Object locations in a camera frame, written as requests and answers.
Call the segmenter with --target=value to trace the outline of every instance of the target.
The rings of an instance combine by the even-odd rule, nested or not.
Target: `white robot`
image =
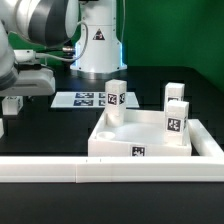
[[[17,57],[8,43],[8,33],[48,47],[63,44],[74,34],[78,22],[78,0],[1,0],[0,7],[0,95],[50,95],[55,80],[50,69],[19,71]],[[33,51],[21,61],[35,59]]]
[[[78,23],[79,3],[84,21],[81,23]],[[121,43],[116,38],[116,0],[1,0],[0,96],[55,92],[55,79],[50,69],[40,66],[20,71],[16,66],[18,62],[32,62],[47,56],[37,55],[32,50],[13,51],[8,33],[15,32],[31,43],[53,47],[67,42],[80,24],[82,36],[76,45],[79,56],[72,60],[76,61],[72,69],[104,75],[126,68],[122,62]]]
[[[83,57],[76,60],[71,69],[84,78],[110,79],[113,72],[127,68],[122,58],[123,41],[116,36],[117,0],[82,2],[81,18],[89,29],[88,44]],[[85,46],[85,38],[86,28],[82,25],[81,38],[76,43],[78,54]]]

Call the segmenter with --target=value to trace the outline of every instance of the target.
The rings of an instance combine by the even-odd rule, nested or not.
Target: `black table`
[[[85,80],[56,68],[57,91],[103,92],[105,80]],[[130,67],[128,81],[143,110],[162,110],[165,85],[185,83],[189,118],[199,119],[224,149],[224,94],[184,67]],[[102,109],[51,109],[54,96],[25,100],[4,116],[1,156],[87,156],[87,140]],[[224,183],[0,184],[0,223],[223,223]]]

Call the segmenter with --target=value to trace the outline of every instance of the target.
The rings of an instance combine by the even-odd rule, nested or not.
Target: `green backdrop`
[[[192,67],[224,92],[223,0],[127,0],[126,14],[124,60],[129,66]],[[121,0],[118,19],[119,36]],[[10,42],[27,47],[14,35]]]

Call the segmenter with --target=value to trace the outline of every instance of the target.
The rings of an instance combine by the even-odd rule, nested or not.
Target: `yellow triangle sticker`
[[[105,40],[103,33],[100,29],[97,30],[97,33],[94,36],[93,40]]]

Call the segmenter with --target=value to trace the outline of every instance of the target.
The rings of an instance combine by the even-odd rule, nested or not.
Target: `white cube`
[[[2,101],[3,115],[18,115],[23,107],[22,96],[7,96]]]
[[[168,83],[165,90],[164,110],[170,100],[183,101],[185,85],[181,83]]]
[[[106,82],[106,105],[107,124],[118,127],[123,124],[126,110],[127,82],[111,80]]]
[[[164,141],[169,144],[186,144],[186,127],[189,103],[171,100],[167,103],[165,112]]]
[[[0,119],[0,138],[4,135],[3,121]]]

